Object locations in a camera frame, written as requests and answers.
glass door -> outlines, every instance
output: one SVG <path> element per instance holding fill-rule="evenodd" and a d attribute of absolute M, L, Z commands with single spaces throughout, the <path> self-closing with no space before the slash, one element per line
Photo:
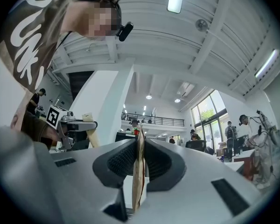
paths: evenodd
<path fill-rule="evenodd" d="M 212 139 L 215 145 L 215 151 L 219 148 L 219 143 L 222 142 L 220 126 L 218 120 L 211 122 L 210 124 L 211 132 L 212 132 Z"/>
<path fill-rule="evenodd" d="M 210 124 L 204 125 L 203 129 L 204 129 L 204 135 L 205 135 L 205 140 L 206 140 L 206 146 L 214 148 L 213 147 L 213 140 L 212 140 L 212 137 L 211 137 Z"/>

cap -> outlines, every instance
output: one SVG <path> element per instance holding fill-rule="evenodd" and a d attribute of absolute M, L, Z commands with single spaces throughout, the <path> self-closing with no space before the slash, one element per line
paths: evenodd
<path fill-rule="evenodd" d="M 39 91 L 41 91 L 46 96 L 46 90 L 44 88 L 41 88 Z"/>

black slot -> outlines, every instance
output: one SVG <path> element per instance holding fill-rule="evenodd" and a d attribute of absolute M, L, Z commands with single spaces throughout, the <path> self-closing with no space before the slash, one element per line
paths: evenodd
<path fill-rule="evenodd" d="M 61 166 L 65 166 L 71 163 L 76 162 L 76 160 L 74 160 L 73 158 L 68 158 L 68 159 L 62 159 L 59 161 L 55 161 L 54 163 L 56 164 L 57 167 L 61 167 Z"/>
<path fill-rule="evenodd" d="M 219 179 L 211 183 L 234 216 L 240 214 L 249 207 L 249 204 L 225 179 Z"/>

brown t-shirt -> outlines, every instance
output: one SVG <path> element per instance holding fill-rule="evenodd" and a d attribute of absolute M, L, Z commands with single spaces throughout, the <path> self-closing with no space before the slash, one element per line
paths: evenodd
<path fill-rule="evenodd" d="M 11 122 L 11 127 L 21 129 L 26 105 L 50 66 L 70 1 L 19 0 L 10 10 L 0 32 L 0 65 L 3 63 L 11 76 L 1 69 L 6 82 L 0 86 L 17 88 L 18 94 L 9 109 L 16 110 L 14 117 L 0 113 L 1 124 Z M 0 94 L 2 103 L 6 103 L 4 94 Z"/>

